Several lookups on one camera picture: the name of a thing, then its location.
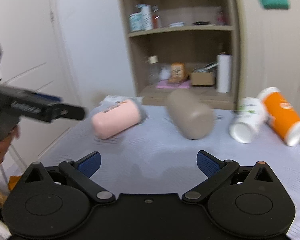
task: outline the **silver screw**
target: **silver screw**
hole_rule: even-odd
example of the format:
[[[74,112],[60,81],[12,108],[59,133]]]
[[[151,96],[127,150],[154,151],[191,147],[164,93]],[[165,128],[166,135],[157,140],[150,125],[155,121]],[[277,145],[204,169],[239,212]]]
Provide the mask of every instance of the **silver screw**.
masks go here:
[[[109,192],[109,191],[100,191],[98,194],[97,194],[97,198],[98,199],[109,199],[112,197],[112,193]]]
[[[188,191],[186,194],[185,194],[185,197],[187,199],[198,199],[201,197],[201,194],[197,191]]]

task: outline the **white logo on orange cup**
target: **white logo on orange cup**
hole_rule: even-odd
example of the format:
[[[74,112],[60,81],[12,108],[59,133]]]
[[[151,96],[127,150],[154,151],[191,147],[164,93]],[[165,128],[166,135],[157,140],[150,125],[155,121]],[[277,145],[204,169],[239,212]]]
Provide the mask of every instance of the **white logo on orange cup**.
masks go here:
[[[283,109],[291,109],[291,104],[286,102],[286,103],[280,103],[280,107]]]

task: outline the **door hinge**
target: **door hinge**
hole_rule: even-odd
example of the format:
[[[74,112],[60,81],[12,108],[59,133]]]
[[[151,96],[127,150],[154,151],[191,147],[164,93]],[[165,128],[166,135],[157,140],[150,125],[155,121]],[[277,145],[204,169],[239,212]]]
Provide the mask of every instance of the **door hinge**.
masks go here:
[[[51,19],[51,22],[54,22],[53,11],[50,12],[50,19]]]

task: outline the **gray cylinder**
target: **gray cylinder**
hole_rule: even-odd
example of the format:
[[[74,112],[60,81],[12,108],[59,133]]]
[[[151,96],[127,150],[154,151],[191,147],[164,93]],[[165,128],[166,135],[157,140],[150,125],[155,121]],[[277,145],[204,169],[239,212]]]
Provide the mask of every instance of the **gray cylinder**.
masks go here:
[[[188,139],[203,138],[213,129],[213,110],[186,89],[177,89],[168,96],[167,110],[180,132]]]

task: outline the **orange paper cup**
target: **orange paper cup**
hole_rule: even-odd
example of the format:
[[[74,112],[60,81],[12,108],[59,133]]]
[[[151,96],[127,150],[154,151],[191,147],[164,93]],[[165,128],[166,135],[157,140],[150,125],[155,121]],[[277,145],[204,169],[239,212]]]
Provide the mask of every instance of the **orange paper cup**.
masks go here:
[[[269,126],[288,146],[300,143],[300,117],[278,88],[266,88],[258,98],[264,102]]]

